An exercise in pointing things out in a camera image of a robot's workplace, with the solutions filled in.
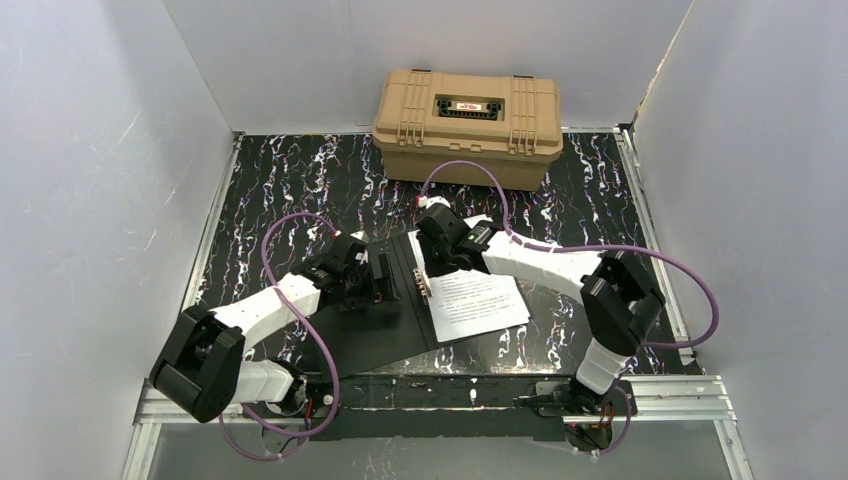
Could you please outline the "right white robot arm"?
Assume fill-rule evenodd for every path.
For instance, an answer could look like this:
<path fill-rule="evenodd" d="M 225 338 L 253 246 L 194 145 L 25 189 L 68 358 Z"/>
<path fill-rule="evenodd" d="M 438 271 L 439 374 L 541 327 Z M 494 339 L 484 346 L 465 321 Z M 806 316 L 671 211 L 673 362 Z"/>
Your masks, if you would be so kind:
<path fill-rule="evenodd" d="M 630 252 L 536 246 L 489 220 L 469 224 L 441 197 L 423 197 L 418 206 L 416 238 L 429 278 L 460 270 L 508 276 L 583 306 L 592 339 L 571 381 L 576 392 L 606 395 L 665 307 L 660 287 Z"/>

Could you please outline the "white A4 file folder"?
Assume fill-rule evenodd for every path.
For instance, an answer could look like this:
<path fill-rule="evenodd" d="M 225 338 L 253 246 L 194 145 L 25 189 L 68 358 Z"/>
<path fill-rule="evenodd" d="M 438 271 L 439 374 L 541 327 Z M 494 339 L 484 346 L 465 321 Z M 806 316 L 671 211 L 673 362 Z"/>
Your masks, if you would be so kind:
<path fill-rule="evenodd" d="M 332 355 L 331 360 L 319 362 L 324 381 L 330 379 L 332 369 L 345 378 L 456 342 L 436 340 L 408 234 L 382 240 L 392 251 L 391 270 L 399 301 L 341 312 L 326 304 L 318 289 L 317 309 L 307 318 Z"/>

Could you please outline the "printed paper sheet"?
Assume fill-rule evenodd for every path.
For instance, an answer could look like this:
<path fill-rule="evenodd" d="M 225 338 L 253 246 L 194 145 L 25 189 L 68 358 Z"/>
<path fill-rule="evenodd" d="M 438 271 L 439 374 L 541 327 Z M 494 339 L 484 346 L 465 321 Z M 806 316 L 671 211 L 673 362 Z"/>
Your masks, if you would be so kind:
<path fill-rule="evenodd" d="M 425 272 L 417 233 L 410 232 L 408 238 L 438 342 L 525 325 L 532 318 L 514 278 L 464 270 L 432 277 Z"/>

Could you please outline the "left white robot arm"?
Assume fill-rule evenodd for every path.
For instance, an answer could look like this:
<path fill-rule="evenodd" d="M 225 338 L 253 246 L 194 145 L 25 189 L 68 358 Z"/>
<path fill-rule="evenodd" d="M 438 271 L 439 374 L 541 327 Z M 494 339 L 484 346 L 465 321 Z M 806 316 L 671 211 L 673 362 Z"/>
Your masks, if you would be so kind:
<path fill-rule="evenodd" d="M 371 313 L 398 298 L 389 249 L 360 234 L 339 234 L 254 295 L 214 309 L 184 309 L 149 380 L 200 423 L 241 403 L 274 403 L 300 413 L 309 403 L 307 376 L 286 361 L 256 361 L 252 349 L 316 313 Z"/>

